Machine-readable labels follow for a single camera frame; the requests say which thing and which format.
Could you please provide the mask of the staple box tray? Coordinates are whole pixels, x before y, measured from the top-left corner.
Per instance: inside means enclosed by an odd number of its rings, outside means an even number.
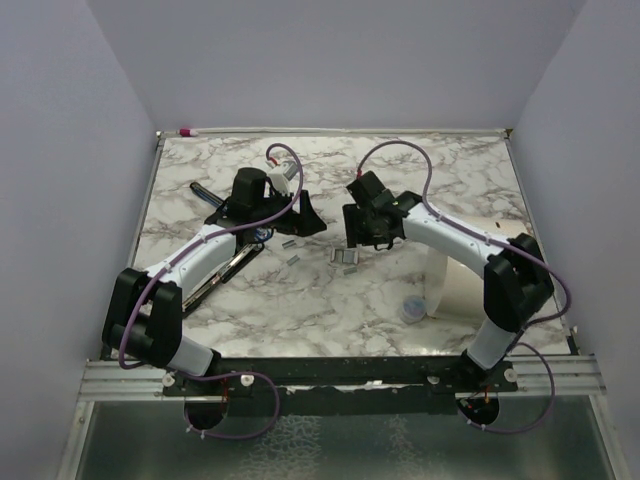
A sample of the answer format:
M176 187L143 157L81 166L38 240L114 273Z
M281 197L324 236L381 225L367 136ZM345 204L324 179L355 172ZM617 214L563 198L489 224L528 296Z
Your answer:
M333 248L330 254L332 263L357 265L359 262L359 252L356 249Z

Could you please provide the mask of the blue stapler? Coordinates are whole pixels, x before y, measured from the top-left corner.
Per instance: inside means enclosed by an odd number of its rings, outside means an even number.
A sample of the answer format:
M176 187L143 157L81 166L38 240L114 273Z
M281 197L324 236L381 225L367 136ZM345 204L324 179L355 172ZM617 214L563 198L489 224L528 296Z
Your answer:
M212 205L216 210L221 208L225 202L223 198L206 189L198 182L192 182L189 185L189 188L194 195ZM254 241L257 243L264 243L270 240L273 237L273 234L273 229L258 228L254 231Z

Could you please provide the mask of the black stapler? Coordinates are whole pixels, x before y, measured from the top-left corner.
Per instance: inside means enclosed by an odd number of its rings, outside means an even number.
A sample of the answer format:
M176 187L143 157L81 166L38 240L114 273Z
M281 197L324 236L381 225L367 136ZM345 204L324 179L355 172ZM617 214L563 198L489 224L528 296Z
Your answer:
M262 243L244 246L182 303L182 318L186 319L191 315L215 289L228 283L263 250Z

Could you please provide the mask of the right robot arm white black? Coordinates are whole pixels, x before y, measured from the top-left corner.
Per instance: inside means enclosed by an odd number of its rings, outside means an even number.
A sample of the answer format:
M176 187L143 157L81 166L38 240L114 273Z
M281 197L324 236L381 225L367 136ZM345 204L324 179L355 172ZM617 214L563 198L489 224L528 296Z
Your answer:
M459 367L461 383L481 391L496 376L495 366L529 319L554 293L537 241L521 233L492 236L454 220L418 194L398 196L369 171L346 186L353 198L342 207L347 246L391 249L396 239L433 247L458 261L483 281L486 315Z

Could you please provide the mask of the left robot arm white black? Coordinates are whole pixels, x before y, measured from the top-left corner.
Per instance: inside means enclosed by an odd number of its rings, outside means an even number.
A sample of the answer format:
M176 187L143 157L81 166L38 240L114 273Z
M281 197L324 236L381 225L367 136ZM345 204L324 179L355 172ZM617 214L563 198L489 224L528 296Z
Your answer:
M275 174L240 169L230 195L184 246L145 270L127 268L118 275L103 344L117 351L123 369L151 365L179 371L195 392L214 392L221 380L214 364L220 355L184 335L187 297L242 248L261 243L261 230L308 237L326 228L306 190L284 192Z

